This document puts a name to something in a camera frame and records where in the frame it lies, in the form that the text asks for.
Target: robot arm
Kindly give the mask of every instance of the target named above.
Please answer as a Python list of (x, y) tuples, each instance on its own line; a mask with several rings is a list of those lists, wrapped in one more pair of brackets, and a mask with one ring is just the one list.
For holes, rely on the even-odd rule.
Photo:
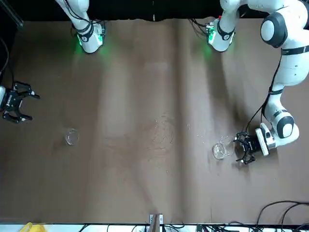
[(248, 4), (249, 8), (269, 12), (261, 25), (262, 40), (281, 48), (281, 59), (275, 72), (268, 96), (262, 106), (264, 117), (270, 122), (269, 129), (264, 123), (255, 130), (256, 136), (238, 133), (237, 140), (244, 148), (244, 158), (240, 161), (249, 163), (255, 158), (252, 153), (261, 150), (263, 155), (269, 150), (295, 141), (299, 137), (298, 126), (293, 116), (282, 106), (280, 98), (285, 86), (294, 86), (302, 82), (309, 72), (309, 31), (304, 29), (308, 25), (308, 5), (299, 0), (221, 0), (224, 13), (220, 20), (214, 22), (215, 38), (210, 43), (214, 49), (222, 52), (229, 46), (229, 39), (217, 36), (230, 33), (236, 26), (238, 19), (236, 7)]
[(103, 45), (105, 28), (88, 17), (89, 0), (56, 0), (72, 21), (84, 51), (95, 52)]

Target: glass cup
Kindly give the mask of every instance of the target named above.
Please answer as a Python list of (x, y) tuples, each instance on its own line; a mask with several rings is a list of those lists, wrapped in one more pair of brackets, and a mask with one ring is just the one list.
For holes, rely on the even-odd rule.
[(66, 143), (68, 145), (75, 145), (79, 139), (79, 134), (76, 129), (70, 128), (65, 134)]
[(213, 156), (217, 160), (223, 160), (225, 157), (235, 153), (235, 143), (230, 136), (222, 136), (220, 141), (212, 147)]

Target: green led light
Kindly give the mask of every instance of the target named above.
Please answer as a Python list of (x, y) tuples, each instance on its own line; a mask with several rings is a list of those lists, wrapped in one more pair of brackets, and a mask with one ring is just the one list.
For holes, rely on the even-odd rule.
[(216, 36), (216, 32), (213, 31), (209, 36), (208, 36), (208, 43), (212, 44), (214, 41), (214, 37)]
[(78, 38), (78, 40), (79, 40), (79, 45), (82, 46), (82, 41), (81, 41), (81, 39), (79, 38), (78, 35), (77, 35), (77, 38)]

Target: wire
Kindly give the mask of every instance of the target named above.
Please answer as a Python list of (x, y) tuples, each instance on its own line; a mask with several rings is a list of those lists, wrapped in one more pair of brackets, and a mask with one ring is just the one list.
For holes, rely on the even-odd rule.
[(203, 30), (203, 28), (205, 28), (205, 25), (198, 23), (195, 19), (188, 19), (188, 20), (190, 21), (193, 27), (194, 27), (194, 24), (195, 26), (197, 26), (201, 35), (206, 36), (206, 32)]
[(204, 37), (204, 35), (201, 32), (197, 31), (197, 29), (195, 28), (195, 26), (194, 26), (192, 21), (189, 20), (189, 22), (190, 22), (190, 24), (191, 24), (191, 26), (193, 28), (193, 31), (194, 31), (195, 35), (197, 35), (197, 37), (200, 38), (201, 40), (204, 40), (204, 38), (201, 38), (201, 36)]
[(85, 224), (78, 232), (82, 232), (89, 224)]
[(173, 226), (171, 224), (169, 224), (170, 227), (174, 228), (174, 229), (182, 229), (184, 227), (184, 223), (180, 226), (180, 227), (177, 227), (177, 226)]
[(308, 226), (308, 225), (309, 225), (309, 223), (304, 223), (304, 224), (300, 225), (299, 227), (297, 227), (296, 230), (298, 231), (300, 228), (302, 228), (304, 226)]
[(205, 27), (205, 25), (203, 25), (203, 24), (200, 24), (200, 23), (198, 23), (197, 22), (197, 20), (195, 19), (195, 18), (190, 18), (190, 20), (192, 20), (192, 22), (194, 22), (196, 25), (198, 25), (199, 27)]
[(264, 104), (262, 104), (262, 105), (260, 106), (260, 108), (254, 113), (254, 115), (252, 116), (252, 118), (251, 118), (251, 119), (249, 120), (249, 122), (247, 123), (246, 130), (245, 130), (246, 132), (247, 132), (247, 130), (248, 130), (248, 127), (249, 127), (251, 121), (254, 119), (254, 117), (257, 115), (257, 113), (262, 109), (263, 105), (264, 105)]
[(72, 10), (70, 4), (68, 3), (68, 0), (64, 0), (64, 2), (65, 2), (65, 5), (66, 5), (66, 7), (67, 7), (67, 9), (68, 9), (68, 12), (70, 13), (70, 15), (71, 15), (73, 18), (76, 18), (76, 19), (79, 19), (79, 20), (83, 20), (83, 21), (88, 22), (88, 23), (91, 23), (91, 24), (96, 24), (96, 23), (102, 22), (102, 20), (101, 20), (101, 21), (98, 21), (98, 22), (94, 22), (94, 23), (93, 23), (92, 21), (89, 21), (89, 20), (87, 20), (87, 19), (85, 19), (85, 18), (80, 17), (78, 14), (76, 14), (76, 13), (74, 12), (74, 10)]
[[(275, 73), (274, 73), (274, 75), (273, 75), (273, 77), (272, 77), (271, 84), (270, 84), (270, 87), (269, 87), (269, 90), (270, 90), (270, 91), (272, 90), (272, 87), (273, 87), (273, 85), (274, 85), (275, 77), (276, 77), (276, 74), (277, 74), (277, 72), (278, 72), (280, 63), (281, 63), (281, 59), (280, 59), (279, 64), (278, 64), (278, 66), (277, 66), (277, 68), (276, 68), (276, 71), (275, 71)], [(256, 114), (267, 104), (268, 99), (269, 99), (269, 93), (268, 93), (268, 95), (267, 95), (267, 97), (266, 97), (264, 103), (260, 106), (260, 108), (255, 112), (255, 114), (252, 116), (252, 118), (251, 118), (250, 121), (248, 122), (247, 127), (246, 127), (246, 132), (247, 132), (247, 129), (248, 129), (248, 127), (249, 127), (251, 121), (253, 120), (253, 118), (254, 118), (254, 117), (256, 116)]]
[(133, 227), (133, 229), (131, 230), (131, 232), (133, 232), (133, 231), (134, 231), (134, 229), (135, 229), (136, 227), (137, 227), (137, 225)]
[(257, 218), (256, 225), (255, 225), (255, 226), (256, 226), (256, 227), (258, 226), (259, 221), (260, 221), (260, 218), (261, 218), (261, 215), (262, 215), (263, 211), (264, 211), (266, 208), (268, 208), (268, 207), (270, 207), (270, 206), (272, 206), (272, 205), (281, 204), (281, 203), (293, 203), (293, 204), (309, 205), (309, 202), (296, 202), (296, 201), (278, 201), (278, 202), (269, 203), (269, 204), (265, 205), (265, 206), (261, 209), (260, 214), (259, 214), (259, 216), (258, 216), (258, 218)]
[(163, 231), (163, 232), (166, 231), (166, 230), (165, 230), (165, 227), (170, 228), (170, 229), (173, 229), (173, 230), (176, 231), (176, 232), (179, 232), (178, 229), (176, 229), (176, 228), (174, 228), (174, 227), (172, 227), (172, 226), (169, 226), (169, 225), (162, 225), (162, 231)]
[(309, 206), (309, 202), (308, 202), (308, 203), (306, 203), (306, 202), (305, 202), (305, 203), (296, 203), (296, 204), (290, 206), (290, 207), (284, 212), (284, 214), (282, 215), (282, 219), (281, 219), (281, 231), (283, 231), (283, 222), (284, 222), (284, 218), (285, 218), (286, 214), (287, 214), (291, 209), (293, 209), (294, 207), (299, 206), (299, 205)]
[(9, 62), (10, 53), (9, 53), (9, 50), (8, 50), (8, 47), (7, 47), (6, 43), (4, 42), (4, 40), (1, 37), (0, 37), (0, 41), (3, 44), (4, 50), (6, 52), (6, 61), (4, 63), (4, 66), (0, 70), (0, 74), (1, 74), (3, 72), (3, 70), (5, 69), (5, 67), (7, 66), (8, 62)]

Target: black cable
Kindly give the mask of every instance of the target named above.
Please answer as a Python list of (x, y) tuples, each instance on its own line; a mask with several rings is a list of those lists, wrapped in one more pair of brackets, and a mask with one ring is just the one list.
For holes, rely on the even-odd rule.
[(184, 227), (184, 224), (182, 224), (180, 227), (177, 227), (177, 226), (173, 226), (171, 224), (169, 224), (169, 226), (171, 226), (172, 228), (174, 229), (182, 229)]
[(300, 228), (302, 228), (304, 226), (308, 226), (308, 225), (309, 225), (309, 223), (304, 223), (304, 224), (300, 225), (299, 227), (297, 227), (296, 230), (298, 231)]
[(179, 232), (178, 229), (176, 229), (176, 228), (174, 228), (174, 227), (172, 227), (172, 226), (169, 226), (169, 225), (162, 225), (162, 231), (163, 231), (163, 232), (166, 231), (166, 230), (165, 230), (165, 227), (170, 228), (170, 229), (173, 229), (173, 230), (176, 231), (176, 232)]
[[(269, 91), (272, 90), (272, 87), (273, 87), (273, 85), (274, 85), (275, 77), (276, 77), (276, 74), (277, 74), (277, 72), (278, 72), (278, 69), (279, 69), (279, 66), (280, 66), (280, 62), (281, 62), (281, 59), (280, 59), (279, 64), (278, 64), (278, 66), (277, 66), (277, 68), (276, 68), (276, 71), (275, 71), (275, 73), (274, 73), (274, 75), (273, 75), (273, 77), (272, 77), (271, 84), (270, 84), (270, 87), (269, 87)], [(255, 114), (252, 116), (252, 118), (251, 118), (250, 121), (248, 122), (247, 127), (246, 127), (246, 132), (247, 132), (247, 129), (248, 129), (248, 127), (249, 127), (251, 121), (252, 121), (253, 118), (256, 116), (256, 114), (257, 114), (263, 107), (265, 107), (265, 105), (266, 105), (267, 102), (268, 102), (268, 99), (269, 99), (269, 93), (268, 93), (268, 95), (267, 95), (267, 97), (266, 97), (264, 103), (263, 103), (263, 104), (261, 105), (261, 107), (255, 112)]]
[(8, 62), (9, 62), (10, 53), (9, 53), (9, 50), (8, 50), (8, 47), (7, 47), (6, 43), (4, 42), (4, 40), (1, 37), (0, 37), (0, 41), (2, 42), (4, 50), (6, 52), (6, 61), (4, 63), (4, 66), (0, 70), (0, 74), (1, 74), (3, 72), (3, 70), (5, 69), (5, 67), (7, 66)]
[(135, 229), (136, 227), (137, 227), (137, 225), (133, 227), (133, 229), (131, 230), (131, 232), (133, 232), (133, 231), (134, 231), (134, 229)]
[(199, 27), (203, 27), (203, 28), (205, 27), (204, 24), (198, 23), (196, 19), (194, 19), (194, 18), (190, 18), (190, 19), (192, 20), (193, 23), (195, 23), (195, 24), (198, 25)]
[(270, 206), (272, 206), (272, 205), (275, 205), (275, 204), (280, 204), (280, 203), (293, 203), (293, 204), (309, 205), (309, 202), (297, 202), (297, 201), (278, 201), (278, 202), (269, 203), (269, 204), (265, 205), (265, 206), (261, 209), (261, 211), (260, 211), (260, 213), (259, 213), (259, 216), (257, 217), (257, 221), (256, 221), (256, 224), (255, 224), (255, 227), (258, 226), (259, 221), (260, 221), (260, 218), (261, 218), (261, 215), (262, 215), (263, 211), (264, 211), (266, 208), (268, 208), (268, 207), (270, 207)]
[(254, 119), (254, 117), (256, 116), (256, 114), (262, 109), (263, 105), (260, 106), (260, 108), (254, 113), (254, 115), (252, 116), (252, 118), (251, 118), (251, 119), (249, 120), (249, 122), (247, 123), (246, 130), (245, 130), (246, 132), (247, 132), (247, 130), (248, 130), (248, 127), (249, 127), (251, 121)]
[(281, 231), (283, 231), (283, 222), (284, 222), (284, 218), (285, 218), (286, 214), (287, 214), (291, 209), (293, 209), (294, 207), (299, 206), (299, 205), (309, 206), (309, 202), (308, 202), (308, 203), (296, 203), (296, 204), (290, 206), (290, 207), (284, 212), (284, 214), (282, 215), (282, 219), (281, 219)]
[(204, 38), (201, 38), (200, 36), (203, 36), (203, 37), (204, 37), (205, 35), (202, 34), (202, 33), (199, 32), (199, 31), (197, 31), (197, 29), (196, 29), (195, 26), (193, 25), (192, 21), (189, 20), (189, 22), (190, 22), (190, 24), (191, 24), (191, 26), (192, 26), (192, 28), (193, 28), (193, 31), (194, 31), (195, 35), (197, 35), (197, 37), (200, 38), (201, 40), (204, 40)]
[(69, 4), (69, 2), (68, 2), (68, 0), (64, 0), (64, 2), (65, 2), (65, 5), (66, 5), (66, 7), (67, 7), (67, 9), (68, 9), (68, 12), (70, 13), (70, 15), (73, 17), (73, 18), (76, 18), (76, 19), (79, 19), (79, 20), (83, 20), (83, 21), (85, 21), (85, 22), (88, 22), (88, 23), (91, 23), (91, 24), (96, 24), (96, 23), (100, 23), (100, 22), (102, 22), (102, 20), (101, 21), (98, 21), (98, 22), (92, 22), (92, 21), (89, 21), (89, 20), (87, 20), (87, 19), (85, 19), (85, 18), (82, 18), (82, 17), (80, 17), (78, 14), (76, 14), (75, 12), (74, 12), (74, 10), (71, 8), (71, 6), (70, 6), (70, 4)]
[(191, 25), (194, 27), (193, 24), (195, 24), (197, 26), (197, 28), (199, 29), (199, 32), (203, 35), (206, 36), (206, 32), (203, 31), (202, 28), (205, 28), (205, 25), (199, 24), (196, 22), (196, 20), (194, 21), (193, 19), (189, 19), (189, 21), (191, 22)]
[(255, 227), (255, 226), (249, 226), (249, 225), (246, 225), (246, 224), (244, 224), (244, 223), (241, 223), (241, 222), (239, 222), (239, 221), (231, 221), (231, 222), (229, 222), (229, 223), (227, 223), (225, 226), (224, 226), (224, 228), (225, 227), (227, 227), (227, 226), (234, 226), (234, 225), (241, 225), (241, 226), (243, 226), (243, 227), (246, 227), (246, 228), (249, 228), (249, 229), (251, 229), (253, 232), (263, 232), (263, 228), (258, 228), (258, 227)]
[(82, 232), (89, 224), (85, 224), (78, 232)]

